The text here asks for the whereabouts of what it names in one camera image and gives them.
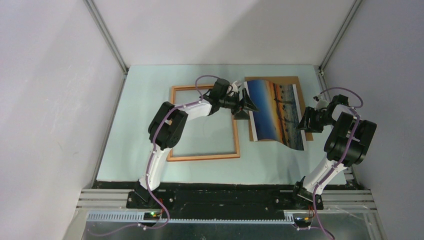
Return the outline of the wooden picture frame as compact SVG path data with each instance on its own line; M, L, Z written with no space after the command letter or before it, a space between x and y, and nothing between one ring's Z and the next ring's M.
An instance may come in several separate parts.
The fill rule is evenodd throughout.
M170 152L179 143L179 141L182 137L182 133L184 131L186 123L189 121L190 117L193 117L193 116L194 116L193 113L186 114L186 112L184 111L183 108L179 108L171 114L171 119L166 121L164 123L164 125L162 126L164 129L166 129L170 133L169 139L167 141L167 147L170 149L170 151L167 155L167 158L166 158L167 161L168 161L168 156L169 156ZM241 150L240 150L239 136L238 136L237 146L239 147L239 153L237 154L237 157L220 158L220 159L237 159L237 158L240 158L241 157Z

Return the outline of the sunset photo print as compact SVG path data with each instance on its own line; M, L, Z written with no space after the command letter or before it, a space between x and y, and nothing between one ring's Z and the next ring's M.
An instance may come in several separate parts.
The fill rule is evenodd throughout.
M302 118L297 86L265 79L244 82L258 111L249 112L250 140L274 141L296 150L306 150L306 135L298 129Z

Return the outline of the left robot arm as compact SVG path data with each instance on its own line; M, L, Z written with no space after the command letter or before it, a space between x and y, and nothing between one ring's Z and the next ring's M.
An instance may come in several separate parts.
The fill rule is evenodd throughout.
M231 113L231 126L235 154L231 158L240 156L240 144L237 136L237 120L249 120L249 111L257 112L258 108L251 100L242 81L230 83L224 78L215 77L212 86L194 85L200 92L197 100L181 105L172 102L162 103L153 120L149 124L148 134L151 144L146 170L138 180L134 189L138 201L145 208L153 208L158 202L158 194L154 192L161 183L165 162L172 149L180 141L186 123L202 117L210 117L220 109L228 109Z

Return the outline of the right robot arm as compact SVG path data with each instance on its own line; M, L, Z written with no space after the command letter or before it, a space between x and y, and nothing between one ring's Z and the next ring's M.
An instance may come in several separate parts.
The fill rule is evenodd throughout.
M314 100L316 106L305 109L297 129L305 133L322 133L325 126L332 129L323 147L323 159L294 185L290 201L297 209L317 202L324 188L338 173L360 164L377 129L376 123L360 117L345 95L339 94L326 101L319 94Z

